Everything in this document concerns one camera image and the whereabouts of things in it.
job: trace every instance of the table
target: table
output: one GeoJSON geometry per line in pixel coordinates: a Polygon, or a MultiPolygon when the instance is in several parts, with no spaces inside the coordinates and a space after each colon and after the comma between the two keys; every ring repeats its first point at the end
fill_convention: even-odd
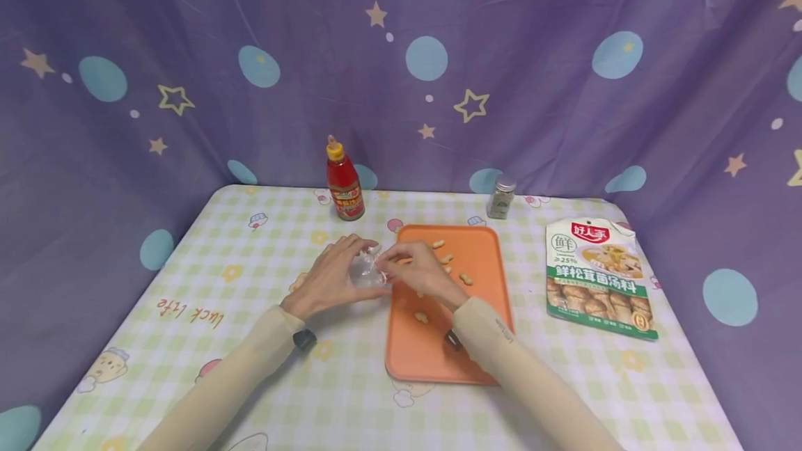
{"type": "MultiPolygon", "coordinates": [[[[496,230],[519,339],[625,448],[741,449],[647,262],[659,341],[545,313],[545,226],[567,217],[623,221],[621,210],[598,199],[517,196],[510,218],[493,220],[486,201],[478,194],[366,191],[365,215],[346,223],[322,189],[220,189],[35,449],[135,450],[326,244],[355,232],[389,247],[402,223],[496,230]]],[[[498,387],[391,379],[384,368],[387,305],[359,303],[313,319],[315,349],[294,354],[254,392],[217,449],[547,449],[542,432],[498,387]]]]}

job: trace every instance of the red bottle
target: red bottle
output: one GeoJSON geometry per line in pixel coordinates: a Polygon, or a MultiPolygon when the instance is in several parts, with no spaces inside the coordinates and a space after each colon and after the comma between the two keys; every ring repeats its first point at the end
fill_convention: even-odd
{"type": "Polygon", "coordinates": [[[362,199],[362,187],[359,186],[359,176],[343,150],[342,143],[338,143],[332,135],[329,135],[326,153],[329,156],[326,164],[327,178],[337,215],[347,222],[362,218],[365,214],[365,203],[362,199]]]}

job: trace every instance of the plastic bag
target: plastic bag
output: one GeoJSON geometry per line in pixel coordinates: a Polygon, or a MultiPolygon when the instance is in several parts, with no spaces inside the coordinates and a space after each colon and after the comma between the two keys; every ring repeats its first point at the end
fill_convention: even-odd
{"type": "Polygon", "coordinates": [[[382,254],[381,244],[368,247],[360,252],[352,261],[348,274],[356,287],[384,287],[387,286],[387,276],[376,268],[376,258],[382,254]]]}

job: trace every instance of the silver lid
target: silver lid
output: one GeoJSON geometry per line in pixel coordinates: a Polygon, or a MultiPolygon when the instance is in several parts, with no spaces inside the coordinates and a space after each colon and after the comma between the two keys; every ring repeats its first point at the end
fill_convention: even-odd
{"type": "Polygon", "coordinates": [[[496,189],[502,192],[514,192],[517,182],[514,178],[504,175],[496,176],[496,189]]]}

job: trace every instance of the orange tray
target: orange tray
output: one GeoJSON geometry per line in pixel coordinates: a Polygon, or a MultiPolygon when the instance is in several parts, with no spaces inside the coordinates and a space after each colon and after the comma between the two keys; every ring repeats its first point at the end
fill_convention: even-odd
{"type": "MultiPolygon", "coordinates": [[[[430,246],[444,240],[446,244],[434,252],[438,258],[454,255],[448,263],[452,267],[450,277],[471,296],[479,296],[490,303],[507,327],[515,331],[499,239],[494,230],[486,226],[404,225],[398,232],[398,240],[423,240],[430,246]],[[459,279],[463,272],[473,279],[473,286],[465,286],[459,279]]],[[[394,285],[384,357],[390,376],[406,381],[497,384],[471,361],[464,347],[455,349],[445,340],[453,326],[452,320],[452,313],[436,299],[419,298],[404,283],[394,285]],[[428,316],[428,324],[415,318],[418,312],[428,316]]]]}

